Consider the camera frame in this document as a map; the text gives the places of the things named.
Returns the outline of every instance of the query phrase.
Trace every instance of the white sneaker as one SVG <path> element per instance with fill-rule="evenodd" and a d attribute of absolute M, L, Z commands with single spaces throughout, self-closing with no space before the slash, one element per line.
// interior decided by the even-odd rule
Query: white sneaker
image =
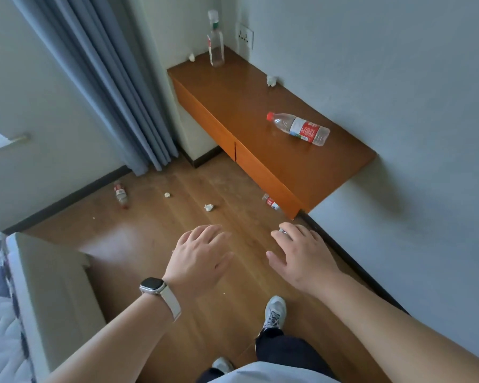
<path fill-rule="evenodd" d="M 218 359 L 216 359 L 211 365 L 211 367 L 222 371 L 224 374 L 228 374 L 234 371 L 234 367 L 232 367 L 231 362 L 227 360 L 226 358 L 224 358 L 223 356 L 220 356 Z"/>
<path fill-rule="evenodd" d="M 266 305 L 265 323 L 263 329 L 278 328 L 282 329 L 286 320 L 287 309 L 284 298 L 273 296 Z"/>

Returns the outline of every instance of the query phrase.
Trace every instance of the person's left hand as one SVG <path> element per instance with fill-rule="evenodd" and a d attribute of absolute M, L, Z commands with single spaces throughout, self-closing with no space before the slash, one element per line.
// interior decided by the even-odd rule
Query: person's left hand
<path fill-rule="evenodd" d="M 182 309 L 215 286 L 229 268 L 234 256 L 228 247 L 230 236 L 222 226 L 207 225 L 179 238 L 163 280 Z"/>

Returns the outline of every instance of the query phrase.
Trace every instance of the finger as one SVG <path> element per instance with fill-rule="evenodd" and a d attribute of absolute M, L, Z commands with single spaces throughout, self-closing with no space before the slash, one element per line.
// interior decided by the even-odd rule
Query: finger
<path fill-rule="evenodd" d="M 311 236 L 311 232 L 307 230 L 307 227 L 302 226 L 301 224 L 295 224 L 295 227 L 300 230 L 303 236 L 309 237 Z"/>
<path fill-rule="evenodd" d="M 279 224 L 279 227 L 287 232 L 287 235 L 291 237 L 291 239 L 296 240 L 303 236 L 302 232 L 292 223 L 284 222 Z"/>
<path fill-rule="evenodd" d="M 192 240 L 197 239 L 201 235 L 201 233 L 206 229 L 207 226 L 209 225 L 206 224 L 204 226 L 195 227 L 192 233 L 190 234 L 190 236 L 188 237 L 188 241 L 191 242 Z"/>
<path fill-rule="evenodd" d="M 182 244 L 185 244 L 191 233 L 192 233 L 191 231 L 186 231 L 183 235 L 181 235 L 181 237 L 177 241 L 176 247 L 178 247 Z"/>
<path fill-rule="evenodd" d="M 217 247 L 223 246 L 224 248 L 226 248 L 231 235 L 232 234 L 228 231 L 222 231 L 217 236 L 215 236 L 213 240 L 209 242 L 209 244 Z"/>
<path fill-rule="evenodd" d="M 232 258 L 234 258 L 234 253 L 232 251 L 229 251 L 223 258 L 222 261 L 215 266 L 215 270 L 218 275 L 218 279 L 222 278 L 222 276 L 225 274 L 227 269 L 229 269 L 229 266 L 231 264 Z"/>
<path fill-rule="evenodd" d="M 318 242 L 323 242 L 323 238 L 315 231 L 310 231 L 311 235 L 314 237 L 315 240 L 317 240 Z"/>
<path fill-rule="evenodd" d="M 275 239 L 275 242 L 277 242 L 281 249 L 286 252 L 288 245 L 292 242 L 291 237 L 289 237 L 289 234 L 284 234 L 281 231 L 272 231 L 270 235 L 273 239 Z"/>
<path fill-rule="evenodd" d="M 285 277 L 287 265 L 277 257 L 273 251 L 266 251 L 266 257 L 268 257 L 268 262 L 270 263 L 271 268 L 280 276 Z"/>
<path fill-rule="evenodd" d="M 199 236 L 199 240 L 202 240 L 205 243 L 209 243 L 221 231 L 223 231 L 223 228 L 220 225 L 213 224 L 211 226 L 207 226 L 201 233 L 201 236 Z"/>

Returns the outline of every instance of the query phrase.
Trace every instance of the person's left arm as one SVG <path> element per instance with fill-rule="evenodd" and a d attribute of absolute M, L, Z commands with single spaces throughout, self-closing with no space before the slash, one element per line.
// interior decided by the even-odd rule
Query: person's left arm
<path fill-rule="evenodd" d="M 163 280 L 182 312 L 211 289 L 229 267 L 230 233 L 199 226 L 179 239 Z M 50 374 L 46 383 L 133 383 L 173 322 L 160 296 L 143 294 Z"/>

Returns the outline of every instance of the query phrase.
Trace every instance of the quilted mattress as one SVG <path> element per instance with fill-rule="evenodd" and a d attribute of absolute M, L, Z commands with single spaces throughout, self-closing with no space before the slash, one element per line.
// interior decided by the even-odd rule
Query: quilted mattress
<path fill-rule="evenodd" d="M 14 284 L 7 270 L 5 239 L 0 233 L 0 383 L 30 383 L 35 382 L 35 377 Z"/>

